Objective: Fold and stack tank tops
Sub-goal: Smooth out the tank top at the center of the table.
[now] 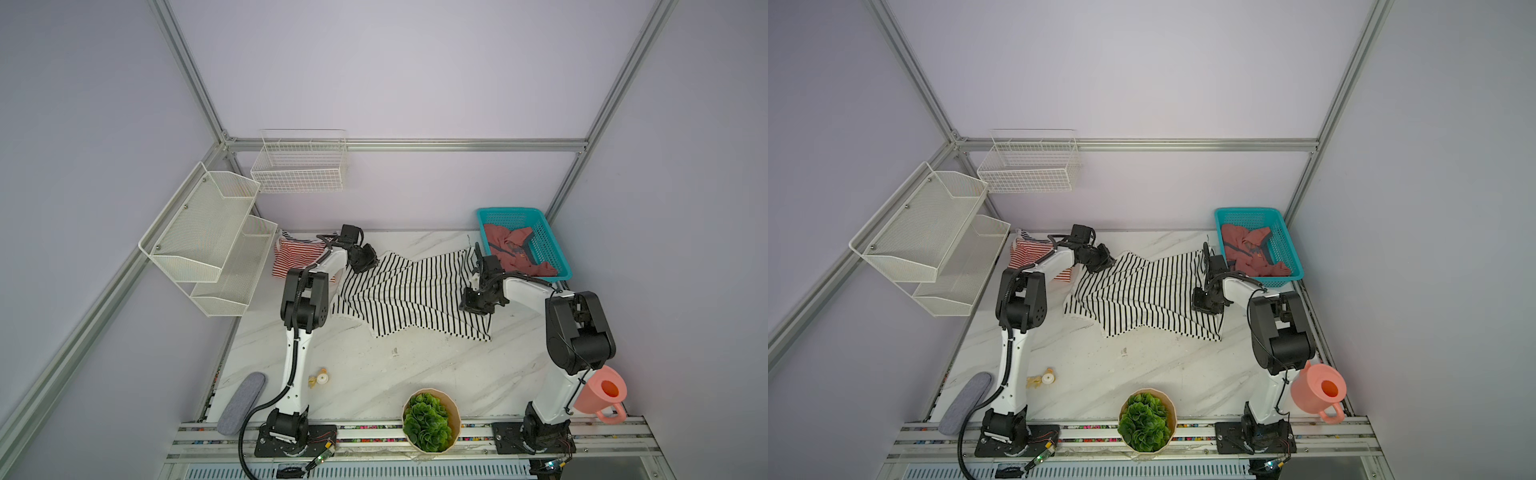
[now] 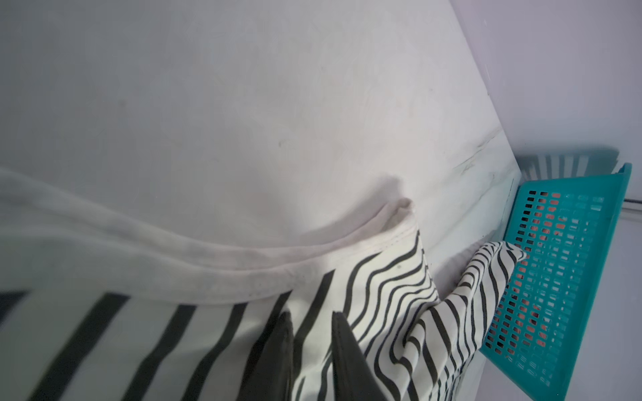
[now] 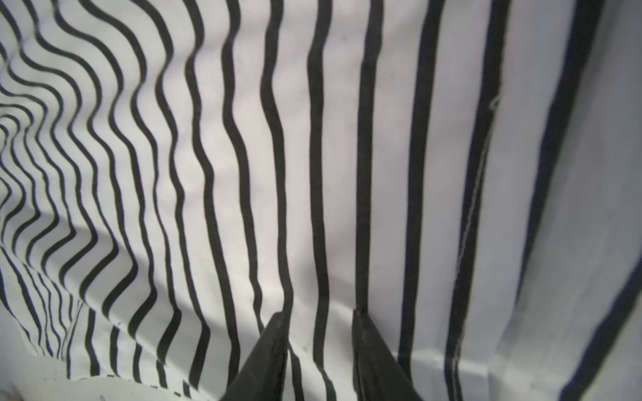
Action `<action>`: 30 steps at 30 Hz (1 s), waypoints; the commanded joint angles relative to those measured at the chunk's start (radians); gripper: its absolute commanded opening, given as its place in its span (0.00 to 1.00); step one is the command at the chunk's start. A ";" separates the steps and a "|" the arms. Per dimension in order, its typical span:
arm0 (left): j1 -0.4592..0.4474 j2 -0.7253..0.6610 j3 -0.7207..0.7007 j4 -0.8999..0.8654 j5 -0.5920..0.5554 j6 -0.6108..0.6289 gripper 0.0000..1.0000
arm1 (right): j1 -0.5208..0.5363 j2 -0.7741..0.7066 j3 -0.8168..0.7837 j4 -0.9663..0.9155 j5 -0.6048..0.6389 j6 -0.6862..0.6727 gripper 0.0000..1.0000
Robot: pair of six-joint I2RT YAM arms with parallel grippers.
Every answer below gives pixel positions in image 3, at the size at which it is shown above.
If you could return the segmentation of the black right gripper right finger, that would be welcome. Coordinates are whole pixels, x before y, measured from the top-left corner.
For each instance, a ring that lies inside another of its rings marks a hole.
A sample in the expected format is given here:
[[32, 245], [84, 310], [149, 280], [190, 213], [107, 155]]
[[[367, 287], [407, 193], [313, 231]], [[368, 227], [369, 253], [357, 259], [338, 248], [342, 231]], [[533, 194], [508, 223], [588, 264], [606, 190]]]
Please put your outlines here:
[[367, 312], [354, 311], [352, 345], [353, 384], [359, 401], [421, 400]]

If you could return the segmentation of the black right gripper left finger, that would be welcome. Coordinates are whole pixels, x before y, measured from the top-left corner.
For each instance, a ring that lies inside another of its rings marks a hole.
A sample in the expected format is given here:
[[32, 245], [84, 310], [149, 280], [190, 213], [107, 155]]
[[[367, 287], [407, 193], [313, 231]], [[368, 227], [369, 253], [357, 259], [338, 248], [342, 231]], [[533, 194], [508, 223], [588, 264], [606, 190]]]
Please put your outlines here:
[[287, 371], [288, 319], [275, 313], [221, 401], [281, 401]]

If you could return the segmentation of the black white striped tank top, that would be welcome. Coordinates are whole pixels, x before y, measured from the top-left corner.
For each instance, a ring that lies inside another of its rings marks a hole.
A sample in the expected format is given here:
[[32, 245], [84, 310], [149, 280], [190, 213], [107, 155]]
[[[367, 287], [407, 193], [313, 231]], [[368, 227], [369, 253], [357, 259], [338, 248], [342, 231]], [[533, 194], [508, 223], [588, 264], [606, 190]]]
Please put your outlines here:
[[638, 1], [4, 1], [1, 304], [69, 379], [641, 397]]

